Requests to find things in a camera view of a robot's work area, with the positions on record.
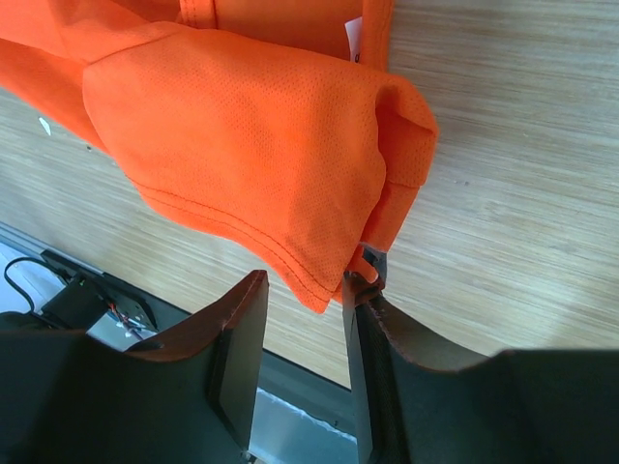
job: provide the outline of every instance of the folded cloth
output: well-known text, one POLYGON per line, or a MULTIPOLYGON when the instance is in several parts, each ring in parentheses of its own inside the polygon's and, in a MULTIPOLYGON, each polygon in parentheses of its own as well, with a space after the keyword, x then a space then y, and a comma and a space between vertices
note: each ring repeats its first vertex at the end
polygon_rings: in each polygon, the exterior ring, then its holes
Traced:
POLYGON ((0 85, 112 156, 144 200, 247 247, 321 312, 374 277, 430 167, 422 96, 385 72, 391 0, 0 6, 0 85), (344 24, 363 18, 360 63, 344 24))

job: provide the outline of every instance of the garment tag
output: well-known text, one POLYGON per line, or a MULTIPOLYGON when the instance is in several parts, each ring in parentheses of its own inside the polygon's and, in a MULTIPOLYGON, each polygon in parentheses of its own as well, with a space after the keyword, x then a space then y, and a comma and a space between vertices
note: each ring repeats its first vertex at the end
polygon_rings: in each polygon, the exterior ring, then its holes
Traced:
POLYGON ((357 17, 344 24, 348 36, 348 45, 350 46, 350 61, 354 63, 359 63, 359 54, 361 53, 361 22, 361 18, 357 17))

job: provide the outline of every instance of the wire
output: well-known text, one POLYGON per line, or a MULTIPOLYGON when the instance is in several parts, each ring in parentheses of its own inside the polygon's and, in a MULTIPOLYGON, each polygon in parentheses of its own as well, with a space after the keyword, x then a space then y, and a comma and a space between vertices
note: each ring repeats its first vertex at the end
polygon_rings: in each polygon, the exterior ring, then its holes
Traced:
POLYGON ((123 314, 118 310, 116 304, 110 303, 108 305, 109 312, 113 315, 113 319, 120 322, 123 325, 123 328, 129 333, 135 336, 138 340, 143 340, 144 337, 139 333, 142 329, 137 326, 127 315, 123 314))
POLYGON ((37 259, 37 258, 30 258, 28 256, 22 256, 20 258, 16 258, 13 261, 11 261, 9 264, 7 264, 4 268, 4 279, 7 281, 7 283, 9 285, 11 285, 14 290, 21 295, 26 302, 28 302, 28 305, 30 306, 30 312, 35 312, 35 302, 32 300, 32 298, 30 297, 30 295, 28 295, 28 293, 21 288, 19 285, 17 285, 17 283, 9 277, 9 269, 11 268, 11 266, 17 264, 17 263, 21 263, 21 262, 29 262, 29 263, 35 263, 38 264, 39 266, 42 266, 44 268, 46 268, 47 270, 51 271, 52 273, 54 273, 58 278, 60 278, 63 283, 65 283, 65 285, 67 284, 67 279, 64 275, 62 275, 60 272, 58 272, 57 270, 55 270, 51 265, 47 264, 45 261, 41 260, 41 259, 37 259))

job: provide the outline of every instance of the wood grain table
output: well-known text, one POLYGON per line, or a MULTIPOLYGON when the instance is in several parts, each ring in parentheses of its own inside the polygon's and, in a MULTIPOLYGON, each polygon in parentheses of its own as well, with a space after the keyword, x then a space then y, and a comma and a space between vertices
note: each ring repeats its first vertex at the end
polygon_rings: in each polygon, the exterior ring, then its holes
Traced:
MULTIPOLYGON (((395 304, 486 354, 619 348, 618 24, 612 2, 398 2, 391 68, 442 134, 390 253, 395 304)), ((0 93, 0 221, 190 311, 264 267, 159 217, 40 116, 0 93)), ((340 309, 270 278, 266 348, 347 385, 340 309)))

